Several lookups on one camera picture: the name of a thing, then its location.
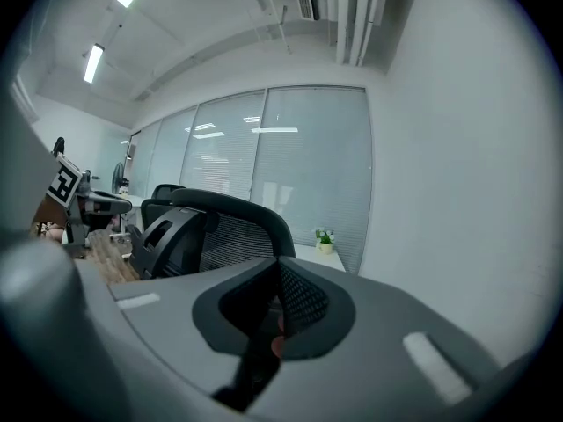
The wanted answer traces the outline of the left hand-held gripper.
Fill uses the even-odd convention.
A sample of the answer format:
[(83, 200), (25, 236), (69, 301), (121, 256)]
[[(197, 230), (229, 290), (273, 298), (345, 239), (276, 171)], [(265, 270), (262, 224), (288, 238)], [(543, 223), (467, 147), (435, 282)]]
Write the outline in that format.
[(55, 223), (62, 230), (62, 247), (72, 258), (83, 258), (91, 247), (91, 232), (104, 230), (116, 215), (132, 209), (129, 200), (91, 188), (91, 174), (80, 171), (62, 153), (56, 157), (58, 172), (47, 196), (62, 207), (64, 222)]

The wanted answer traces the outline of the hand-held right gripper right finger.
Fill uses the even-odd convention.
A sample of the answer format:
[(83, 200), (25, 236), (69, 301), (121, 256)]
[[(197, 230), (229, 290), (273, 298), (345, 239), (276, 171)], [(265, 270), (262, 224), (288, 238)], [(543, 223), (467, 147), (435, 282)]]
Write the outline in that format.
[(500, 370), (470, 334), (406, 291), (296, 258), (285, 264), (346, 291), (355, 305), (347, 336), (326, 355), (283, 361), (246, 412), (260, 421), (432, 421), (446, 409), (403, 339), (428, 336), (476, 389)]

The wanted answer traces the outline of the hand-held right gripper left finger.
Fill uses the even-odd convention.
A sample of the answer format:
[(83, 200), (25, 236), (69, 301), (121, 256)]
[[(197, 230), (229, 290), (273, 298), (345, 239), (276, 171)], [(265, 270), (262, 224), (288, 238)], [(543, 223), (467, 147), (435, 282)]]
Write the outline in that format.
[(143, 344), (183, 382), (246, 410), (279, 370), (276, 258), (209, 272), (112, 285)]

